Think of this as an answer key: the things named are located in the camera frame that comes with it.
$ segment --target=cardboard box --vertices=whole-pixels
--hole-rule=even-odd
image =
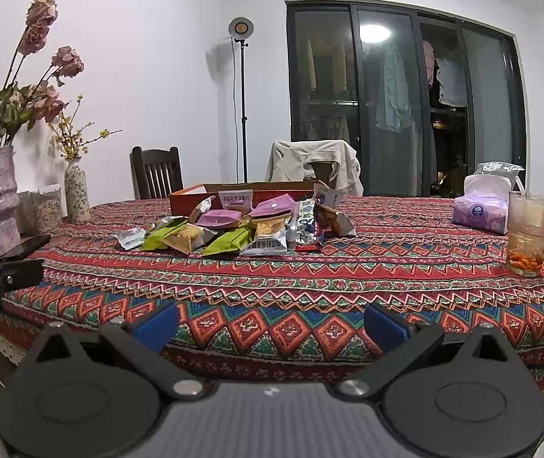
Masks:
[[[253,190],[253,208],[260,202],[281,195],[289,195],[294,200],[312,197],[313,185],[319,181],[299,182],[248,182],[246,184],[197,184],[170,194],[172,215],[189,215],[192,210],[209,196],[217,196],[219,191]],[[221,209],[221,200],[213,199],[213,209]]]

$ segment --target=tissue pack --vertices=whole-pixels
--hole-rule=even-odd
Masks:
[[[454,199],[452,221],[475,229],[506,234],[511,186],[509,179],[503,176],[467,176],[465,196]]]

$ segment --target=beige jacket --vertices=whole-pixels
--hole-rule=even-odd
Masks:
[[[330,182],[346,195],[362,196],[359,180],[361,166],[357,152],[345,141],[275,141],[272,143],[266,181],[303,181],[314,179],[312,163],[331,163]]]

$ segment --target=sliding glass door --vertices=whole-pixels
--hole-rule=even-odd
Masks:
[[[346,141],[366,195],[454,198],[478,163],[526,168],[511,36],[393,5],[287,8],[291,140]]]
[[[362,182],[366,194],[420,196],[423,116],[412,18],[358,8]]]

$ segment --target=dining table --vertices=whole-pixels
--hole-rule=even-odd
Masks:
[[[30,258],[43,281],[5,294],[0,351],[18,363],[62,320],[91,332],[176,302],[179,326],[162,354],[211,378],[338,381],[381,355],[363,314],[378,302],[409,322],[505,333],[544,393],[544,263],[538,277],[505,268],[507,237],[452,223],[444,198],[344,197],[353,237],[317,252],[203,256],[125,251],[115,235],[169,215],[168,200],[106,203],[64,223]]]

